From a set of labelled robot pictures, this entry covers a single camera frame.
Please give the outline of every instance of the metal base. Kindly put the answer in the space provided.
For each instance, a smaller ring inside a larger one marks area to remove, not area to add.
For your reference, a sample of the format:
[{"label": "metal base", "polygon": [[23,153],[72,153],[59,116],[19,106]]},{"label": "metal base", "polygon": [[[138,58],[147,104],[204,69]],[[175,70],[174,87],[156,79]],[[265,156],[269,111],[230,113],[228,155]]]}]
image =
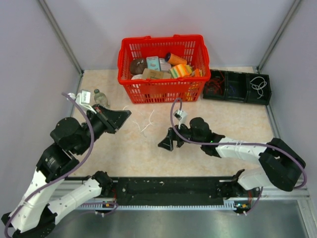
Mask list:
[{"label": "metal base", "polygon": [[74,211],[49,238],[308,238],[297,201],[261,201],[248,216],[232,211]]}]

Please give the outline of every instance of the item in basket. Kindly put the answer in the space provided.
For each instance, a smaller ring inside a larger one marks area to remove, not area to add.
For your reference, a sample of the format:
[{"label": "item in basket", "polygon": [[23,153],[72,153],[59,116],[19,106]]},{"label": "item in basket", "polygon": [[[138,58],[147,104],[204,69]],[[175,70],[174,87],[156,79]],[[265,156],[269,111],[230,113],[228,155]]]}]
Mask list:
[{"label": "item in basket", "polygon": [[142,74],[147,67],[147,61],[144,58],[134,59],[130,63],[130,73],[132,75]]},{"label": "item in basket", "polygon": [[179,64],[170,70],[173,78],[188,77],[192,74],[192,72],[193,69],[187,64]]},{"label": "item in basket", "polygon": [[172,53],[166,54],[165,61],[170,63],[171,65],[187,64],[187,60],[185,60],[179,56],[176,56]]},{"label": "item in basket", "polygon": [[192,77],[202,77],[203,76],[203,72],[200,69],[196,68],[194,70],[194,72],[192,72],[192,74],[190,76],[192,76]]},{"label": "item in basket", "polygon": [[158,56],[147,57],[147,64],[149,69],[160,71]]},{"label": "item in basket", "polygon": [[142,75],[141,74],[134,75],[132,77],[132,80],[134,80],[134,79],[142,79]]},{"label": "item in basket", "polygon": [[169,72],[169,70],[172,68],[170,63],[167,63],[163,58],[159,58],[159,66],[162,72]]},{"label": "item in basket", "polygon": [[142,74],[142,79],[163,79],[163,78],[171,78],[171,75],[166,72],[156,71],[152,69],[144,69]]}]

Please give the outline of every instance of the red basket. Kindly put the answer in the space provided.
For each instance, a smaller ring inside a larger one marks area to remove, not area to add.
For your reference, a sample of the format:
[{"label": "red basket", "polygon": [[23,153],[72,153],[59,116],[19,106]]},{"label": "red basket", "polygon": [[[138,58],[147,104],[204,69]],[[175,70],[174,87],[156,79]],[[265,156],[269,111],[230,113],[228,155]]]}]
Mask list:
[{"label": "red basket", "polygon": [[[129,66],[136,58],[158,56],[165,58],[171,52],[199,68],[202,77],[173,79],[131,80]],[[133,103],[173,102],[179,97],[183,101],[196,101],[211,73],[209,56],[201,35],[174,35],[173,37],[125,38],[118,57],[118,82],[123,85]]]}]

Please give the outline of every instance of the cardboard box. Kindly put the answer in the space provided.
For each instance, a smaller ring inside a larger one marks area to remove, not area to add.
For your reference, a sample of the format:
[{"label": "cardboard box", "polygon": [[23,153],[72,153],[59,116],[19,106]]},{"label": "cardboard box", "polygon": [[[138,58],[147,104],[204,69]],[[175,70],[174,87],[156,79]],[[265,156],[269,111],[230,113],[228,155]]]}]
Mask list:
[{"label": "cardboard box", "polygon": [[164,79],[164,78],[171,78],[172,75],[170,73],[156,71],[152,69],[144,69],[142,74],[142,79]]},{"label": "cardboard box", "polygon": [[167,63],[165,59],[163,58],[159,58],[159,67],[160,67],[160,71],[163,71],[163,72],[169,72],[170,69],[172,68],[170,63]]}]

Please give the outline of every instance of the black plastic tray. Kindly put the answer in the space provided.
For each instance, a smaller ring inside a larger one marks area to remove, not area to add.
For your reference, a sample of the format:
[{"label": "black plastic tray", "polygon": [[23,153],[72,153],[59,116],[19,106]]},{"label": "black plastic tray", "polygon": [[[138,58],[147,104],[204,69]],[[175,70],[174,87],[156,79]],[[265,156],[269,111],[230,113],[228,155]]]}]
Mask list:
[{"label": "black plastic tray", "polygon": [[[266,74],[249,73],[247,80],[248,84],[250,85],[250,93],[247,102],[253,104],[268,105],[272,95],[271,86],[269,83],[269,76]],[[260,85],[261,83],[263,83],[264,80],[266,82],[266,86],[262,89],[262,91],[254,89],[251,85],[251,81],[255,85]]]},{"label": "black plastic tray", "polygon": [[[214,78],[221,79],[221,73],[225,79],[224,83],[221,84],[221,90],[217,90],[211,80]],[[269,76],[266,74],[211,70],[211,80],[204,86],[203,98],[205,99],[268,105],[272,95]],[[252,87],[251,85],[251,83],[260,85],[264,80],[266,86],[262,89],[263,92],[256,90],[256,86]]]}]

